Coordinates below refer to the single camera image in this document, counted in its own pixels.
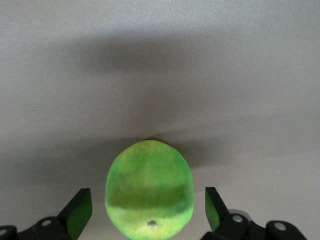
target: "gray background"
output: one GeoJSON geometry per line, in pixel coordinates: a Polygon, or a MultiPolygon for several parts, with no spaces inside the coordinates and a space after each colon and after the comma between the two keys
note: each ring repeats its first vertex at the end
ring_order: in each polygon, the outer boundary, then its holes
{"type": "Polygon", "coordinates": [[[210,229],[206,186],[317,239],[319,13],[318,0],[1,1],[0,225],[22,231],[90,187],[80,239],[125,240],[105,211],[108,169],[154,137],[194,180],[172,239],[210,229]]]}

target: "black plastic bracket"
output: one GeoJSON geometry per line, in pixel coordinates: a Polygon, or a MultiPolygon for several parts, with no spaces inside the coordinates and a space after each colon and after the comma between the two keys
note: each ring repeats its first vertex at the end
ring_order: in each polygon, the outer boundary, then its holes
{"type": "Polygon", "coordinates": [[[215,187],[205,188],[205,213],[212,231],[201,240],[307,240],[291,223],[269,221],[266,228],[230,214],[215,187]]]}
{"type": "Polygon", "coordinates": [[[77,240],[91,215],[91,191],[82,188],[58,216],[45,217],[21,232],[13,225],[0,226],[0,240],[77,240]]]}

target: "white wall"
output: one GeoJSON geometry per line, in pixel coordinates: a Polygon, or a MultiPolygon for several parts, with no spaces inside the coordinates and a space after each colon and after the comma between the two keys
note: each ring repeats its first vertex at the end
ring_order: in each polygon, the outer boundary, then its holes
{"type": "Polygon", "coordinates": [[[0,225],[21,231],[90,187],[81,239],[126,239],[104,188],[148,137],[187,159],[196,206],[173,239],[209,230],[204,189],[264,226],[320,222],[320,1],[0,3],[0,225]]]}

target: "white surface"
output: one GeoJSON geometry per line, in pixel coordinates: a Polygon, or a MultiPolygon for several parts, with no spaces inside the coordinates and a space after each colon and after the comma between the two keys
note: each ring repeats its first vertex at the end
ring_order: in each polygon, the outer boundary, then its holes
{"type": "Polygon", "coordinates": [[[126,239],[104,188],[113,159],[160,138],[194,178],[190,224],[208,231],[204,189],[256,223],[317,239],[320,1],[97,0],[0,3],[0,225],[21,231],[79,188],[80,239],[126,239]]]}

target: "green fruit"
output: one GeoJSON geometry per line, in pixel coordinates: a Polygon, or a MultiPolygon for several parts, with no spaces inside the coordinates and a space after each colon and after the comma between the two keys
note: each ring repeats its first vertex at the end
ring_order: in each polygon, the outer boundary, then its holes
{"type": "Polygon", "coordinates": [[[194,210],[194,186],[186,160],[160,141],[130,146],[109,170],[105,207],[113,224],[130,239],[172,237],[194,210]]]}

